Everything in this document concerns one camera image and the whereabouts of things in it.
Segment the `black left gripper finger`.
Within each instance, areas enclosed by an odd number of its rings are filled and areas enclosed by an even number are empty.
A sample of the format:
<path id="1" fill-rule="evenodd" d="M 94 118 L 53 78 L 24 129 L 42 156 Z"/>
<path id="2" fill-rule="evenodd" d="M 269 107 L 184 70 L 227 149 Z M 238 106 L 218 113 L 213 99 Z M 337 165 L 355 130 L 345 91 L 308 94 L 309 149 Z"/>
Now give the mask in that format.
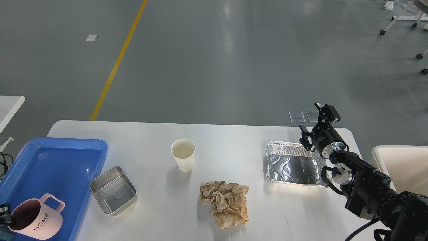
<path id="1" fill-rule="evenodd" d="M 1 225 L 12 224 L 10 203 L 3 203 L 0 205 L 0 224 Z"/>

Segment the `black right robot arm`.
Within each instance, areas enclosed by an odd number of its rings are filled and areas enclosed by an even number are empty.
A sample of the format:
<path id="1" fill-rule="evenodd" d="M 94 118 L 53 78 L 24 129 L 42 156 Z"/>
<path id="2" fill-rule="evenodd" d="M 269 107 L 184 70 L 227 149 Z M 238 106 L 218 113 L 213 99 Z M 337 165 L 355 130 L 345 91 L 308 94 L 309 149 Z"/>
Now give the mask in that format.
<path id="1" fill-rule="evenodd" d="M 367 213 L 371 220 L 347 237 L 350 241 L 364 229 L 381 222 L 387 229 L 375 229 L 376 241 L 426 241 L 427 196 L 391 189 L 391 178 L 349 151 L 344 139 L 334 129 L 340 121 L 334 106 L 315 103 L 318 121 L 311 131 L 304 125 L 300 143 L 310 152 L 318 152 L 334 166 L 324 166 L 321 178 L 338 195 L 345 196 L 345 208 L 361 217 Z"/>

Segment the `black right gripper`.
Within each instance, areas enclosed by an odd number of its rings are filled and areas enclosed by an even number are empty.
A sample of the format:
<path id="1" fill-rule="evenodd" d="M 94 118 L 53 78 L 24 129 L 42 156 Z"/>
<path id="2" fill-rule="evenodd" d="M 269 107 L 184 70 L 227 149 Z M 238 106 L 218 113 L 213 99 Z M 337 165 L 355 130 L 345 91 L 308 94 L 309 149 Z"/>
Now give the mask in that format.
<path id="1" fill-rule="evenodd" d="M 321 157 L 328 159 L 330 154 L 342 151 L 347 147 L 344 139 L 332 128 L 334 123 L 341 120 L 341 116 L 332 105 L 322 105 L 320 103 L 314 103 L 314 105 L 319 111 L 318 121 L 314 130 L 322 131 L 314 135 L 313 132 L 307 130 L 305 125 L 299 125 L 301 130 L 299 141 L 306 151 L 314 152 L 316 150 Z"/>

